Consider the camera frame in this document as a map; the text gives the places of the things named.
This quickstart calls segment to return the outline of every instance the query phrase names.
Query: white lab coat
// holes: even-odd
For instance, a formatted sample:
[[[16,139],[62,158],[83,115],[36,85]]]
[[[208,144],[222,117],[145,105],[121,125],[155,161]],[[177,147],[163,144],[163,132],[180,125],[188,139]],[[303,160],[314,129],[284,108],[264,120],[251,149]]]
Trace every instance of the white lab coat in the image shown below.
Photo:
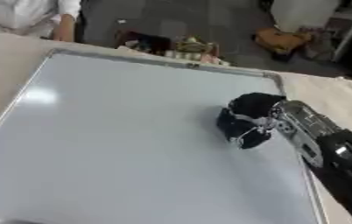
[[[49,37],[60,15],[80,9],[81,0],[0,0],[0,32]]]

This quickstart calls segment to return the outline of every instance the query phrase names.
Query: robotic hand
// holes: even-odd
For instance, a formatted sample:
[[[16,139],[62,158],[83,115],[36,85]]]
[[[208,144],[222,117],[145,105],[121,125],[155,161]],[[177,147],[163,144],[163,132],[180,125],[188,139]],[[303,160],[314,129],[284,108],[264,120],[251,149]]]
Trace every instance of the robotic hand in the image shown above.
[[[241,95],[222,109],[217,127],[240,149],[256,147],[271,138],[271,130],[275,127],[271,109],[285,99],[272,94]]]
[[[222,109],[216,122],[224,136],[240,149],[264,143],[276,129],[352,214],[352,131],[338,127],[304,102],[262,93],[234,99]]]

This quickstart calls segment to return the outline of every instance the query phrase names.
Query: bag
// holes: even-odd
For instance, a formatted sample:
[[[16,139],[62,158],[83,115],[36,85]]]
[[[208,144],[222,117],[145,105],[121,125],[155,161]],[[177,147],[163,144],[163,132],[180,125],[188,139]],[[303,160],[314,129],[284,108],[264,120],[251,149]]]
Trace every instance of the bag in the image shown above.
[[[288,61],[296,50],[312,39],[307,32],[289,33],[276,28],[265,28],[253,36],[257,44],[272,52],[275,60]]]

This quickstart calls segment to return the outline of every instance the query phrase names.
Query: white cabinet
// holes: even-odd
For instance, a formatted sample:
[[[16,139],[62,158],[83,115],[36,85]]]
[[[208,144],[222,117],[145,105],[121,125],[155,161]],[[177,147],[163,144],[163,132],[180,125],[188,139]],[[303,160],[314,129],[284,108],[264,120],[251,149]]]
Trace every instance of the white cabinet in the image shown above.
[[[324,27],[339,0],[275,0],[271,8],[278,28],[296,32],[300,27]]]

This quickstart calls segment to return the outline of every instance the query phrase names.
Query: whiteboard frame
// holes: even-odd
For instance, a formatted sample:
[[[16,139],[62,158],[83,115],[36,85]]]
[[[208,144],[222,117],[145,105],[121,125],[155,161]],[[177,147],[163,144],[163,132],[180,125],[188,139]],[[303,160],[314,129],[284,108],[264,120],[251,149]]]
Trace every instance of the whiteboard frame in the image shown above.
[[[17,103],[17,100],[22,95],[22,93],[31,85],[32,81],[40,74],[41,69],[46,64],[46,62],[51,59],[55,55],[72,55],[72,56],[82,56],[91,59],[103,59],[103,60],[114,60],[114,61],[124,61],[130,63],[140,63],[140,64],[148,64],[162,67],[173,67],[173,68],[183,68],[183,69],[193,69],[199,71],[206,72],[218,72],[222,74],[229,75],[244,75],[249,77],[257,77],[257,78],[266,78],[271,79],[275,82],[279,92],[282,95],[286,95],[282,78],[279,74],[272,71],[258,70],[258,69],[248,69],[242,67],[219,67],[212,65],[204,65],[201,63],[195,62],[186,62],[186,61],[165,61],[165,60],[156,60],[156,59],[145,59],[145,58],[133,58],[127,56],[112,56],[105,55],[100,53],[92,53],[92,52],[76,52],[61,48],[56,48],[51,50],[44,60],[40,63],[40,65],[36,68],[33,74],[30,75],[30,78],[23,86],[19,89],[18,93],[13,97],[12,101],[7,105],[5,110],[0,115],[0,124],[4,121],[4,118],[9,114],[9,112],[14,108]],[[313,206],[313,212],[315,214],[315,219],[319,224],[329,224],[327,216],[325,214],[324,205],[322,204],[322,200],[320,194],[317,189],[317,185],[315,180],[313,179],[313,174],[308,170],[307,165],[303,161],[301,155],[297,156],[299,165],[301,166],[303,179],[305,180],[307,193],[309,199],[311,200],[311,204]]]

